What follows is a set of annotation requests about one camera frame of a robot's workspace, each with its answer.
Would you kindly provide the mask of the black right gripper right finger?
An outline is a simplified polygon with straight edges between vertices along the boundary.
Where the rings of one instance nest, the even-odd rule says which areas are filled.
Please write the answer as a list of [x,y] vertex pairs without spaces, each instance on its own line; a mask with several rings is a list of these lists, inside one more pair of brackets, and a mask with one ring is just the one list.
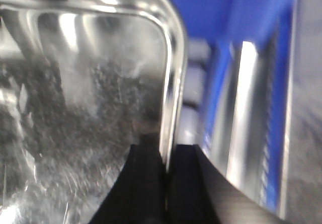
[[175,146],[170,174],[170,223],[285,223],[232,186],[196,144]]

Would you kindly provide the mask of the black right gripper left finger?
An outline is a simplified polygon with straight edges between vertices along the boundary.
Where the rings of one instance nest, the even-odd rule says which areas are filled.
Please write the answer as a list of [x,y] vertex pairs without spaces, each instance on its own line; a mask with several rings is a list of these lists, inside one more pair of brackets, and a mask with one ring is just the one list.
[[165,168],[159,135],[143,134],[130,147],[128,159],[91,223],[164,223]]

